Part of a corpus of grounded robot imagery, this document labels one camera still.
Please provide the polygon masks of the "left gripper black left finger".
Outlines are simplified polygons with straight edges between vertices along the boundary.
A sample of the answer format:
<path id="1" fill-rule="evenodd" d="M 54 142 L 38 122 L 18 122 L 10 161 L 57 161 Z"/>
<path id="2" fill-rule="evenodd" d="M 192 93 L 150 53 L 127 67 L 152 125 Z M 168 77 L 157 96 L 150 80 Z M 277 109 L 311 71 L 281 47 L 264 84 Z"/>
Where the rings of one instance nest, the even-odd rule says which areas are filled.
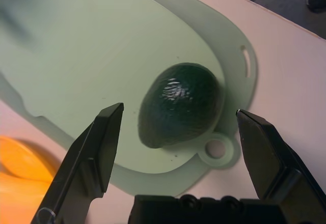
<path id="1" fill-rule="evenodd" d="M 117 153 L 123 103 L 104 108 L 73 142 L 32 223 L 85 223 L 106 193 Z"/>

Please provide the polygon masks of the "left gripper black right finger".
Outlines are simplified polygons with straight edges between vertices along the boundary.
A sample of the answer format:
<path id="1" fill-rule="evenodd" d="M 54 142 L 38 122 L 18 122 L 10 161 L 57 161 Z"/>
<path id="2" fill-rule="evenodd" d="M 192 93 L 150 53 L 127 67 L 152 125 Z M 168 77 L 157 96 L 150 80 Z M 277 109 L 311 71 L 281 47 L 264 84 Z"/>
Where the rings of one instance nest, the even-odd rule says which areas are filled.
<path id="1" fill-rule="evenodd" d="M 325 208 L 322 191 L 299 155 L 266 119 L 236 112 L 243 158 L 257 196 L 275 203 L 291 201 Z"/>

